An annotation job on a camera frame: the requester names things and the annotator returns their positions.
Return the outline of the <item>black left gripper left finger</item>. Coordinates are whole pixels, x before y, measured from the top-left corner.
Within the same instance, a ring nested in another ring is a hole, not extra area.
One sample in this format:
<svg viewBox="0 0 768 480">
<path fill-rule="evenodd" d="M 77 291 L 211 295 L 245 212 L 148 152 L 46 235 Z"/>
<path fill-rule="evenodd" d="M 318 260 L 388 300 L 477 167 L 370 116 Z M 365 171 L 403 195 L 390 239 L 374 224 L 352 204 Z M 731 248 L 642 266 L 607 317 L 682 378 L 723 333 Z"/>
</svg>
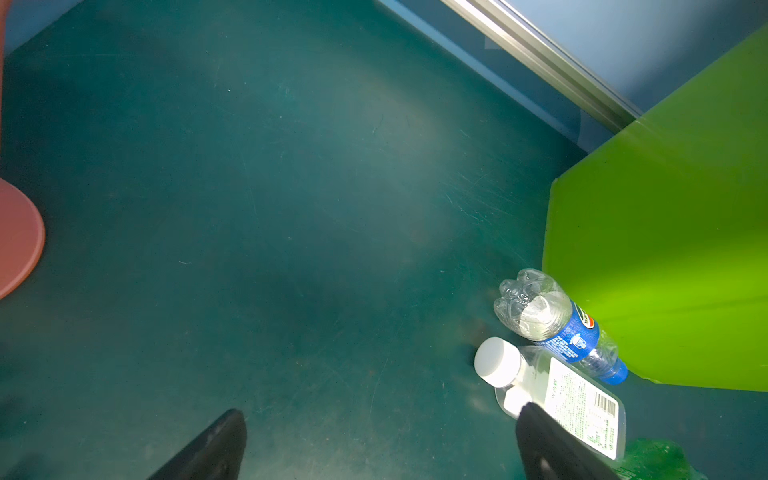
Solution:
<svg viewBox="0 0 768 480">
<path fill-rule="evenodd" d="M 149 479 L 237 479 L 246 445 L 244 414 L 229 409 Z"/>
</svg>

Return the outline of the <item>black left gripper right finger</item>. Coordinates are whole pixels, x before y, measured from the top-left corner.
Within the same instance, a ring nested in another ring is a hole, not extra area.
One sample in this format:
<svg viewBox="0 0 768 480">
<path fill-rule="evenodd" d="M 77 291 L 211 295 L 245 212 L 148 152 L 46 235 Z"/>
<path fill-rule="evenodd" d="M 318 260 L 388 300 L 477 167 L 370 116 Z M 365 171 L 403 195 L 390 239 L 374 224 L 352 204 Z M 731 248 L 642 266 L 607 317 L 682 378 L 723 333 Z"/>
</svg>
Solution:
<svg viewBox="0 0 768 480">
<path fill-rule="evenodd" d="M 529 402 L 515 428 L 525 477 L 528 480 L 618 480 L 619 477 L 542 407 Z"/>
</svg>

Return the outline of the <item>green bin black liner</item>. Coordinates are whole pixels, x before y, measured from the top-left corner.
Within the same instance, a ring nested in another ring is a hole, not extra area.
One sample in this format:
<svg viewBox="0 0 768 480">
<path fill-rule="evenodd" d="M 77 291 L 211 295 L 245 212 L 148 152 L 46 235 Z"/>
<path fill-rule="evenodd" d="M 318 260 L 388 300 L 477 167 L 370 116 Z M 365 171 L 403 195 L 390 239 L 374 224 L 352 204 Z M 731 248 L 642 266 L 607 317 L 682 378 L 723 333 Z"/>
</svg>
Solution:
<svg viewBox="0 0 768 480">
<path fill-rule="evenodd" d="M 767 388 L 767 32 L 557 178 L 543 268 L 661 384 Z"/>
</svg>

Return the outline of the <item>white label tea bottle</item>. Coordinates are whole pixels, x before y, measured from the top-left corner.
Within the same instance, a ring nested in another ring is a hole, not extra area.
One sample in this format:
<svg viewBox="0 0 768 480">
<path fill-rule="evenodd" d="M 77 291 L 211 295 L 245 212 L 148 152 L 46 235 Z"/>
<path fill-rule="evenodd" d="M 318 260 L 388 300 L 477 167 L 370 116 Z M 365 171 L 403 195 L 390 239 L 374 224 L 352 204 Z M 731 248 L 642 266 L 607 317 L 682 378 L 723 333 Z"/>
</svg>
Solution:
<svg viewBox="0 0 768 480">
<path fill-rule="evenodd" d="M 477 349 L 474 368 L 494 388 L 508 416 L 517 419 L 525 405 L 534 403 L 602 459 L 617 462 L 624 457 L 626 412 L 621 400 L 554 353 L 490 337 Z"/>
</svg>

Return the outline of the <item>green sprite bottle centre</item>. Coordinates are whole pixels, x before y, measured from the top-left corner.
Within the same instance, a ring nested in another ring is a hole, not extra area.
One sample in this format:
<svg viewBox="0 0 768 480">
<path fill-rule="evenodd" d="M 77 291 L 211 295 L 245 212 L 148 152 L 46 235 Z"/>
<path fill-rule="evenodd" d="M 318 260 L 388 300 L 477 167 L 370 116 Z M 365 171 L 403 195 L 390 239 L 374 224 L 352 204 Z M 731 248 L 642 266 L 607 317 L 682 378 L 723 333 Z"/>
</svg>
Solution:
<svg viewBox="0 0 768 480">
<path fill-rule="evenodd" d="M 624 457 L 611 469 L 619 479 L 708 479 L 690 464 L 682 447 L 671 440 L 636 440 L 626 447 Z"/>
</svg>

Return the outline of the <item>clear bottle blue cap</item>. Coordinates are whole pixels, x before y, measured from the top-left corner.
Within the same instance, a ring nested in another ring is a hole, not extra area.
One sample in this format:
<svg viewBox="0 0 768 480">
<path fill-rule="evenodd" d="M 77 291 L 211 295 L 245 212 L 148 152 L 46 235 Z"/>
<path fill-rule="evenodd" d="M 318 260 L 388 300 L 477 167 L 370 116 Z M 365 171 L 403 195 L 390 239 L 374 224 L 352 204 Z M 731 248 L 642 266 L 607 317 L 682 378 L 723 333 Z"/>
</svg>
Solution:
<svg viewBox="0 0 768 480">
<path fill-rule="evenodd" d="M 508 329 L 560 356 L 608 385 L 623 383 L 629 370 L 616 342 L 551 276 L 522 269 L 499 285 L 494 312 Z"/>
</svg>

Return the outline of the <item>pink plastic watering can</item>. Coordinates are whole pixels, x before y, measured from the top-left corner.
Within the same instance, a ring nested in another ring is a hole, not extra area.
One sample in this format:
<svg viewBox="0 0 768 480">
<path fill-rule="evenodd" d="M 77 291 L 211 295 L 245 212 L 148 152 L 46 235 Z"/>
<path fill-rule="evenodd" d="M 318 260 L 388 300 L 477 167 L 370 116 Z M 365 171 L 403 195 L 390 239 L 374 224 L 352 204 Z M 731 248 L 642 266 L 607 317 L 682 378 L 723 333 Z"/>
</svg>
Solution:
<svg viewBox="0 0 768 480">
<path fill-rule="evenodd" d="M 18 288 L 37 266 L 45 245 L 45 225 L 35 204 L 1 180 L 1 298 Z"/>
</svg>

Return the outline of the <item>aluminium frame rail back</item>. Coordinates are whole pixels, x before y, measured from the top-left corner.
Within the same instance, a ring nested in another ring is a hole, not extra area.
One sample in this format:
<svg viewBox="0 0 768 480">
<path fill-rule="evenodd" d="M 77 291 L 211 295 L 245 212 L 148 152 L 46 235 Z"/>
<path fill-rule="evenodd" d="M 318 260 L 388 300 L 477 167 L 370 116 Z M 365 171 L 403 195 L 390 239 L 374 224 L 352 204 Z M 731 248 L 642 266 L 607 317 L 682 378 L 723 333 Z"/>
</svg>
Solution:
<svg viewBox="0 0 768 480">
<path fill-rule="evenodd" d="M 509 1 L 446 0 L 444 4 L 607 130 L 617 133 L 642 116 L 640 109 Z"/>
</svg>

